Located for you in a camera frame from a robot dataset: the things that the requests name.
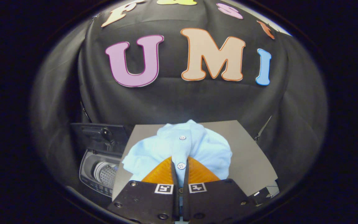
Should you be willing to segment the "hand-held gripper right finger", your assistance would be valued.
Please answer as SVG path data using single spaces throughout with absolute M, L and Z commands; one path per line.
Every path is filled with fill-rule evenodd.
M 230 224 L 248 220 L 257 210 L 232 179 L 220 180 L 196 159 L 188 157 L 183 188 L 183 220 L 190 224 Z

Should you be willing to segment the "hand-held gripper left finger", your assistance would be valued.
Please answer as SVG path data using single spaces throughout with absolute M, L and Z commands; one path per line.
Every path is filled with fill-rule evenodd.
M 128 181 L 108 210 L 138 224 L 173 224 L 180 220 L 178 190 L 174 164 L 168 157 L 141 181 Z

